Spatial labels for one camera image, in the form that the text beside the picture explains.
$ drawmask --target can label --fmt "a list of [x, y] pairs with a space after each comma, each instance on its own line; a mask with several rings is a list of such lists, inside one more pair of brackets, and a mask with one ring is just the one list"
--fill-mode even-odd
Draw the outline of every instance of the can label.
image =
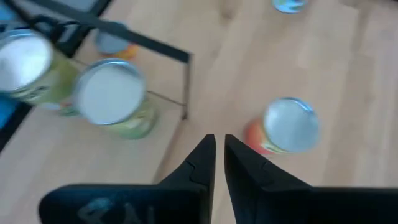
[[155, 105], [146, 98], [129, 119], [117, 124], [105, 125], [105, 128], [127, 139], [141, 139], [152, 130], [157, 117]]
[[130, 60], [134, 58], [137, 54], [138, 45], [130, 44], [126, 49], [115, 53], [115, 54], [104, 54], [105, 57], [109, 58], [120, 58], [123, 60]]
[[269, 140], [262, 119], [255, 119], [247, 125], [244, 131], [244, 143], [262, 155], [289, 153]]
[[75, 115], [77, 112], [72, 107], [70, 96], [78, 72], [63, 55], [54, 52], [50, 68], [31, 85], [11, 93], [11, 97], [57, 110], [63, 116]]

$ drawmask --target orange can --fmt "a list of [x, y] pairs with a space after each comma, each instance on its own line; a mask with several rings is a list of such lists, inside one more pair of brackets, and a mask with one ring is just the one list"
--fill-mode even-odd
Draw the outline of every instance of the orange can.
[[319, 138], [319, 120], [308, 103], [280, 98], [268, 105], [263, 116], [249, 122], [244, 142], [262, 155], [304, 152]]
[[[113, 22], [118, 26], [127, 28], [126, 25]], [[95, 37], [95, 45], [97, 51], [101, 53], [104, 58], [120, 58], [123, 60], [130, 60], [137, 54], [138, 45], [132, 44], [124, 39], [115, 37], [114, 35], [98, 31]]]

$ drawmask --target black metal frame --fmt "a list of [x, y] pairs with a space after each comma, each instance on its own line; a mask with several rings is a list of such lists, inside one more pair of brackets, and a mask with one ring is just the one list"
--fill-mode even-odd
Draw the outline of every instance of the black metal frame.
[[[102, 21], [101, 19], [98, 19], [97, 17], [95, 17], [92, 14], [80, 12], [79, 10], [76, 10], [67, 5], [55, 2], [53, 0], [28, 0], [28, 1], [34, 2], [39, 6], [45, 7], [47, 9], [53, 10], [54, 12], [57, 12], [64, 16], [67, 16], [71, 19], [74, 19], [74, 20], [78, 21], [80, 24], [87, 26], [88, 29], [103, 30], [104, 32], [107, 32], [111, 35], [118, 36], [122, 39], [125, 39], [125, 40], [131, 42], [131, 43], [140, 45], [140, 46], [150, 49], [154, 52], [157, 52], [158, 54], [165, 55], [169, 58], [172, 58], [181, 63], [184, 63], [185, 68], [183, 70], [183, 102], [182, 103], [172, 100], [164, 95], [161, 95], [161, 94], [153, 92], [153, 91], [149, 91], [149, 93], [152, 93], [152, 94], [154, 94], [158, 97], [161, 97], [171, 103], [181, 106], [182, 110], [183, 110], [182, 120], [188, 119], [189, 99], [190, 99], [190, 80], [191, 80], [191, 59], [192, 59], [191, 53], [186, 52], [184, 50], [180, 50], [176, 47], [172, 47], [171, 45], [165, 44], [163, 42], [159, 42], [157, 40], [151, 39], [149, 37], [138, 34], [136, 32], [127, 30], [123, 27], [116, 26], [115, 24], [112, 24], [110, 22]], [[20, 9], [13, 2], [13, 0], [5, 0], [4, 2], [11, 9], [15, 10], [15, 12], [18, 14], [18, 16], [22, 20], [24, 20], [30, 26], [31, 29], [39, 30], [38, 28], [35, 27], [34, 24], [31, 24], [29, 22], [29, 19], [28, 19], [29, 16], [22, 9]]]

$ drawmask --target metal bar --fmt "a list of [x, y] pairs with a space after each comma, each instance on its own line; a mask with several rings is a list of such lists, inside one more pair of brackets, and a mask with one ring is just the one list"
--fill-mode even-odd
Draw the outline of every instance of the metal bar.
[[167, 101], [169, 101], [169, 102], [171, 102], [171, 103], [175, 103], [176, 105], [179, 105], [179, 106], [184, 107], [184, 104], [183, 104], [183, 103], [180, 103], [180, 102], [178, 102], [178, 101], [176, 101], [176, 100], [170, 99], [170, 98], [167, 97], [167, 96], [161, 95], [161, 94], [159, 94], [159, 93], [156, 93], [156, 92], [150, 91], [150, 90], [147, 90], [147, 92], [150, 93], [150, 94], [152, 94], [152, 95], [155, 95], [155, 96], [157, 96], [157, 97], [159, 97], [159, 98], [161, 98], [161, 99], [163, 99], [163, 100], [167, 100]]
[[184, 87], [183, 87], [183, 113], [182, 119], [186, 120], [189, 117], [189, 99], [191, 93], [191, 57], [188, 59], [188, 63], [184, 67]]
[[29, 1], [34, 2], [47, 9], [51, 9], [57, 13], [63, 14], [64, 16], [70, 17], [74, 20], [77, 20], [84, 25], [87, 25], [89, 27], [97, 27], [101, 30], [105, 30], [109, 34], [116, 35], [122, 39], [141, 45], [143, 47], [153, 50], [154, 52], [166, 55], [180, 62], [187, 63], [188, 61], [190, 55], [188, 52], [177, 49], [168, 44], [161, 43], [157, 40], [148, 38], [136, 32], [127, 30], [123, 27], [116, 26], [112, 23], [101, 21], [100, 19], [98, 19], [97, 17], [93, 16], [90, 13], [81, 12], [62, 3], [55, 2], [53, 0], [29, 0]]

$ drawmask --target blue object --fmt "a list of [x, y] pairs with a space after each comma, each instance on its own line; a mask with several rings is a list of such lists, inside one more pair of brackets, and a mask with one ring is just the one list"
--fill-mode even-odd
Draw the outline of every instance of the blue object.
[[0, 96], [0, 129], [7, 123], [17, 105], [18, 101], [6, 96]]
[[303, 10], [306, 0], [272, 0], [274, 7], [284, 13], [298, 13]]
[[10, 10], [2, 0], [0, 0], [0, 20], [6, 21], [15, 18], [15, 14]]

